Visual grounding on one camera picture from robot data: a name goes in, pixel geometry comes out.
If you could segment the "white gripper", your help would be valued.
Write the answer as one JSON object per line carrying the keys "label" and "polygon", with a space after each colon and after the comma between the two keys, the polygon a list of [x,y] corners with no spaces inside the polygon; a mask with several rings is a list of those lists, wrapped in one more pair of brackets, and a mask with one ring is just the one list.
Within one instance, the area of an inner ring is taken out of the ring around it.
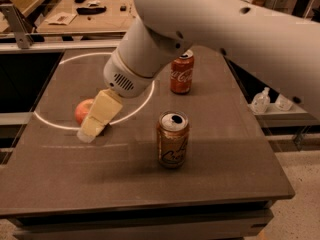
{"label": "white gripper", "polygon": [[96,95],[77,132],[77,137],[85,143],[92,142],[120,112],[123,107],[121,97],[138,97],[153,82],[152,78],[143,78],[132,72],[121,59],[118,50],[113,51],[107,61],[103,78],[111,89],[101,90]]}

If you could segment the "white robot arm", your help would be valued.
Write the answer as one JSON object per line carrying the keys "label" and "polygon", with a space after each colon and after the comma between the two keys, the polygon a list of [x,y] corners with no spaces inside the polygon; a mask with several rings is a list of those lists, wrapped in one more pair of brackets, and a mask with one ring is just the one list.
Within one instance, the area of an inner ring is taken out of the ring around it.
{"label": "white robot arm", "polygon": [[320,24],[241,0],[134,0],[137,17],[103,70],[140,95],[192,45],[211,48],[320,119]]}

